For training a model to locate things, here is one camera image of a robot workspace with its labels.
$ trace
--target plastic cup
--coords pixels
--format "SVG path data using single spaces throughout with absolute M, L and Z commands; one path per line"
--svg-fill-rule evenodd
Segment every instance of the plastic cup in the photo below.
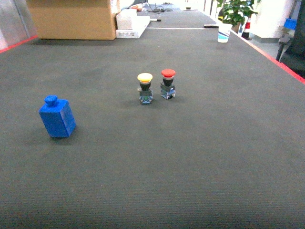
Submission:
M 218 42 L 227 43 L 229 40 L 230 32 L 232 25 L 231 24 L 219 24 L 218 27 Z

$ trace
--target red table edge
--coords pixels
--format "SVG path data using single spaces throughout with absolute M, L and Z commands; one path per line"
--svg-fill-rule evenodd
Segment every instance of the red table edge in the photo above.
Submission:
M 275 58 L 273 58 L 272 56 L 270 56 L 269 54 L 267 54 L 266 52 L 264 52 L 263 50 L 261 50 L 260 48 L 256 47 L 254 44 L 250 43 L 249 41 L 247 41 L 246 39 L 240 37 L 244 42 L 246 42 L 247 44 L 249 44 L 252 48 L 254 48 L 255 50 L 257 50 L 259 53 L 261 53 L 263 56 L 265 56 L 267 59 L 269 59 L 270 61 L 272 61 L 273 63 L 275 63 L 277 66 L 279 66 L 280 68 L 282 68 L 285 72 L 289 73 L 290 75 L 292 75 L 294 78 L 296 78 L 298 81 L 300 81 L 301 83 L 305 84 L 305 79 L 302 78 L 300 75 L 298 75 L 297 73 L 295 73 L 294 71 L 292 71 L 290 68 L 288 68 L 285 64 L 280 63 L 279 61 L 277 61 Z
M 1 50 L 0 50 L 0 53 L 3 53 L 3 52 L 6 52 L 6 51 L 8 51 L 8 50 L 10 50 L 10 49 L 16 48 L 17 46 L 22 45 L 22 44 L 24 44 L 24 43 L 26 43 L 26 42 L 29 42 L 29 41 L 31 41 L 31 40 L 33 40 L 33 39 L 35 39 L 35 38 L 38 38 L 38 36 L 37 36 L 37 35 L 36 35 L 36 36 L 32 36 L 32 37 L 30 37 L 30 38 L 28 38 L 28 39 L 26 39 L 26 40 L 23 40 L 23 41 L 21 41 L 21 42 L 19 42 L 19 43 L 17 43 L 17 44 L 13 44 L 13 45 L 11 45 L 11 46 L 5 48 L 5 49 L 1 49 Z

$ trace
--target orange and white cone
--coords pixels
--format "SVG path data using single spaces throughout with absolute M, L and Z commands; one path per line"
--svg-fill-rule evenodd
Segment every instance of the orange and white cone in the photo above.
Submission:
M 246 40 L 249 40 L 249 35 L 250 35 L 250 23 L 251 23 L 251 16 L 248 18 L 246 26 L 244 27 L 244 32 L 242 34 L 242 37 L 245 38 Z

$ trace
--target floor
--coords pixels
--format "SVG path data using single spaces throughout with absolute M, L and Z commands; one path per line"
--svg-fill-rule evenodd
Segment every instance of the floor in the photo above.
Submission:
M 278 43 L 260 43 L 254 39 L 250 40 L 249 42 L 260 48 L 261 50 L 265 51 L 270 56 L 276 58 L 277 51 L 279 49 Z

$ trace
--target cardboard box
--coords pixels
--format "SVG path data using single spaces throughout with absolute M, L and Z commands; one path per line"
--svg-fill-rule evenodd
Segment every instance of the cardboard box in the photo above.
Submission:
M 117 30 L 116 38 L 140 38 L 149 22 L 149 16 L 137 16 L 136 27 L 132 30 Z
M 137 10 L 124 9 L 116 15 L 118 30 L 132 30 L 137 27 Z
M 113 40 L 119 0 L 26 0 L 41 39 Z

